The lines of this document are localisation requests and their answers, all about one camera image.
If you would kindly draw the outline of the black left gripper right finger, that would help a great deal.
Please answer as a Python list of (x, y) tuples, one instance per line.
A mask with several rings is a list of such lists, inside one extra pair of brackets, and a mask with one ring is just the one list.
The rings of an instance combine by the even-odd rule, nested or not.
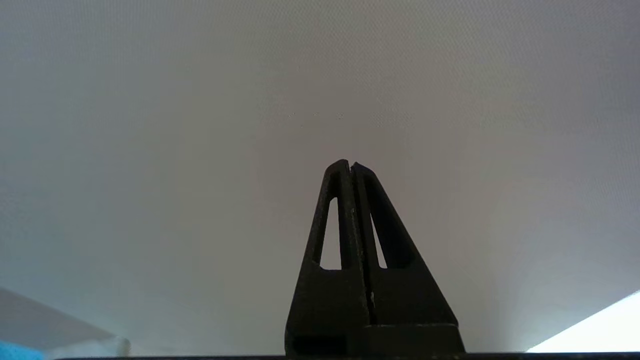
[(356, 162), (354, 195), (369, 323), (367, 356), (466, 352), (458, 321), (377, 175)]

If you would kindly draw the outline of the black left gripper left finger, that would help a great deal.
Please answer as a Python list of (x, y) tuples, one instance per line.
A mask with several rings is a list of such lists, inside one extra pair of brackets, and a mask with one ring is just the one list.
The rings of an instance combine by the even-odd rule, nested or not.
[[(321, 265), (329, 206), (337, 202), (340, 268)], [(370, 323), (350, 164), (330, 164), (322, 178), (310, 233), (285, 324), (288, 356), (350, 356)]]

